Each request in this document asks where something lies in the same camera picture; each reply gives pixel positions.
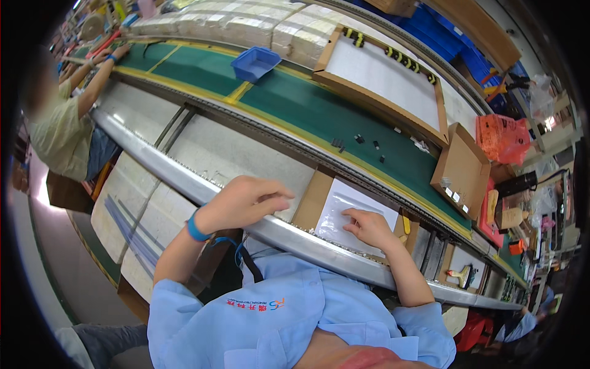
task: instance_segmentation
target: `beige shirt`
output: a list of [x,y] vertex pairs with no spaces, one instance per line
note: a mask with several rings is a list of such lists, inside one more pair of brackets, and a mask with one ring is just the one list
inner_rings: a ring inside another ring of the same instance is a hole
[[87,115],[78,119],[78,97],[70,98],[71,84],[29,121],[31,145],[49,170],[78,182],[86,178],[94,124]]

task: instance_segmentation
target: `light blue shirt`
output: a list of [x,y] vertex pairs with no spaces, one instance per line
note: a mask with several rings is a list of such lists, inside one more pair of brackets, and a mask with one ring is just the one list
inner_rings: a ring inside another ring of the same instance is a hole
[[437,368],[455,358],[438,302],[390,313],[363,283],[288,253],[255,263],[264,281],[254,283],[244,268],[243,288],[204,306],[180,283],[156,284],[147,325],[156,369],[290,368],[316,327],[349,345],[386,347]]
[[516,341],[517,339],[524,337],[526,334],[532,331],[536,327],[536,325],[537,318],[535,318],[533,314],[527,311],[526,314],[520,320],[520,322],[518,322],[518,325],[516,326],[514,331],[512,331],[508,335],[508,337],[504,337],[506,335],[506,326],[503,325],[498,331],[498,334],[496,335],[496,341],[506,343]]

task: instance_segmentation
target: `green conveyor belt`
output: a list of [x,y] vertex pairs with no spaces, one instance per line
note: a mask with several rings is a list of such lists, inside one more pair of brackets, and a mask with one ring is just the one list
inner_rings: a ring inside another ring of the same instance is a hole
[[[172,41],[151,45],[144,57],[144,44],[138,43],[119,65],[148,71],[177,44],[182,46],[146,76],[166,77],[221,96],[229,95],[243,83],[235,78],[230,66],[235,55],[215,47],[191,47]],[[264,112],[277,118],[273,119],[275,124],[291,124],[327,143],[334,138],[343,139],[349,154],[397,180],[467,231],[471,230],[471,222],[430,186],[435,158],[421,152],[412,140],[396,133],[387,123],[328,89],[275,68],[243,94],[238,107]],[[365,138],[365,143],[355,141],[358,134]],[[375,149],[373,141],[379,142],[380,150]],[[385,155],[383,164],[379,162],[381,155]]]

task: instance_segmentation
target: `black strap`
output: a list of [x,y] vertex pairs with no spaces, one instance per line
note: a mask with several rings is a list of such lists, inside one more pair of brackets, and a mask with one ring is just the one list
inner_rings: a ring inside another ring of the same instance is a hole
[[240,255],[242,255],[242,260],[244,261],[244,264],[246,264],[246,266],[254,276],[254,283],[258,283],[261,280],[264,280],[264,278],[262,278],[262,273],[260,273],[260,269],[256,266],[256,264],[254,264],[252,257],[250,256],[248,250],[246,250],[245,247],[240,247]]

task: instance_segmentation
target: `bottle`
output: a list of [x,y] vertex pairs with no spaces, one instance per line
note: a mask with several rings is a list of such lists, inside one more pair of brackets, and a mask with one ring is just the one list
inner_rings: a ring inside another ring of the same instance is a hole
[[148,19],[156,15],[156,4],[153,0],[137,0],[139,11],[142,12],[142,18]]
[[501,229],[517,227],[529,216],[529,212],[520,208],[506,209],[502,211]]

